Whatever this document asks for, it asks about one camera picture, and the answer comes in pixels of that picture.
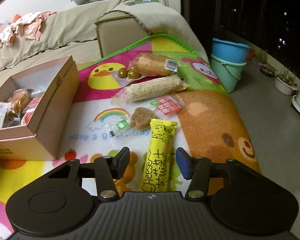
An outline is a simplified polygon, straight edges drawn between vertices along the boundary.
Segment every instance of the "packaged bread roll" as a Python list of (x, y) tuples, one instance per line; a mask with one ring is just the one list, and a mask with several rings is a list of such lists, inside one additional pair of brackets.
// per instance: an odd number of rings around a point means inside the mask
[(26, 88), (16, 90), (12, 98), (9, 98), (8, 103), (11, 103), (9, 111), (10, 116), (20, 117), (23, 109), (30, 102), (31, 91)]
[(156, 78), (142, 83), (132, 84), (121, 89), (114, 95), (111, 104), (119, 105), (122, 102), (133, 102), (158, 97), (185, 90), (186, 88), (186, 82), (177, 75)]
[(153, 53), (140, 53), (130, 63), (128, 70), (145, 76), (170, 76), (177, 71), (177, 63), (170, 57)]

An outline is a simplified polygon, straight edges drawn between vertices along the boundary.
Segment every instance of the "cardboard box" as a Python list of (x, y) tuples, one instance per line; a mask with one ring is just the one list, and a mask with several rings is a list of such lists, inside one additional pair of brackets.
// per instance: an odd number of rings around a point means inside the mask
[(72, 56), (45, 62), (9, 77), (0, 87), (0, 102), (6, 102), (20, 88), (47, 90), (27, 125), (0, 129), (0, 159), (55, 159), (79, 82)]
[(110, 12), (95, 23), (101, 57), (108, 56), (150, 35), (132, 16)]

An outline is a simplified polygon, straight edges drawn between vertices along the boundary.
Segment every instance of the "barcode label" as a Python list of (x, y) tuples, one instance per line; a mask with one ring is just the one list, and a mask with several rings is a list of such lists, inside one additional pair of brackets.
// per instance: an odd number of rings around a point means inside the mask
[(164, 66), (165, 69), (177, 72), (178, 71), (178, 64), (175, 60), (173, 59), (166, 59), (166, 64)]

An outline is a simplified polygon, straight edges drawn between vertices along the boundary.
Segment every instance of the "green mat border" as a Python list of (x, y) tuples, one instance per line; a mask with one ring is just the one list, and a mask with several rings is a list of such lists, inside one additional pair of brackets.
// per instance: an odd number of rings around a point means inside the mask
[(171, 36), (169, 34), (166, 34), (166, 33), (157, 33), (157, 34), (152, 34), (150, 36), (144, 37), (143, 39), (141, 39), (139, 41), (136, 41), (135, 43), (132, 43), (131, 45), (129, 45), (129, 46), (123, 48), (123, 49), (120, 49), (120, 50), (118, 50), (118, 51), (116, 51), (116, 52), (114, 52), (114, 53), (112, 53), (112, 54), (110, 54), (108, 56), (105, 56), (105, 57), (103, 57), (103, 58), (101, 58), (101, 59), (99, 59), (97, 61), (94, 61), (93, 63), (91, 63), (91, 64), (89, 64), (89, 65), (87, 65), (87, 66), (85, 66), (85, 67), (83, 67), (81, 69), (78, 69), (78, 71), (81, 71), (81, 70), (83, 70), (85, 68), (88, 68), (88, 67), (90, 67), (90, 66), (92, 66), (92, 65), (94, 65), (96, 63), (99, 63), (99, 62), (105, 60), (105, 59), (108, 59), (108, 58), (111, 58), (111, 57), (116, 56), (118, 54), (121, 54), (123, 52), (126, 52), (126, 51), (128, 51), (130, 49), (134, 49), (135, 47), (137, 47), (137, 46), (139, 46), (139, 45), (141, 45), (143, 43), (146, 43), (147, 41), (152, 40), (153, 38), (158, 38), (158, 37), (167, 38), (167, 39), (173, 41), (174, 43), (178, 44), (179, 46), (181, 46), (183, 49), (186, 49), (189, 53), (191, 53), (191, 54), (193, 54), (193, 55), (195, 55), (197, 57), (201, 57), (198, 52), (196, 52), (195, 50), (191, 49), (188, 45), (186, 45), (183, 42), (179, 41), (177, 38), (175, 38), (175, 37), (173, 37), (173, 36)]

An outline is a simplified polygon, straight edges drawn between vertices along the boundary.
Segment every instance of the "green bucket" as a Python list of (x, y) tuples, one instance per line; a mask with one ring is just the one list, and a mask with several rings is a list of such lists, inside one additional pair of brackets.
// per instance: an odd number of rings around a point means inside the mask
[(235, 85), (241, 78), (241, 71), (247, 64), (245, 63), (232, 63), (222, 60), (218, 57), (211, 55), (211, 68), (218, 76), (220, 81), (225, 86), (228, 93), (233, 92)]

